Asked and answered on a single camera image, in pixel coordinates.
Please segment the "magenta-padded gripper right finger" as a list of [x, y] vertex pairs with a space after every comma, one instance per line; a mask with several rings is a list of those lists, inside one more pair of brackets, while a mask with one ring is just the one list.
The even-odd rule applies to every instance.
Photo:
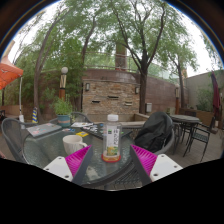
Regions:
[[133, 144], [130, 145], [130, 155], [143, 186], [182, 169], [167, 155], [155, 155]]

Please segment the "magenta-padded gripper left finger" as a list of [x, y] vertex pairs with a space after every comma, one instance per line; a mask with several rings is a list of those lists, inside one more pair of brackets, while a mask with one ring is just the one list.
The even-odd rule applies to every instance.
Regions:
[[92, 146], [86, 146], [67, 157], [58, 156], [44, 170], [81, 186], [93, 156]]

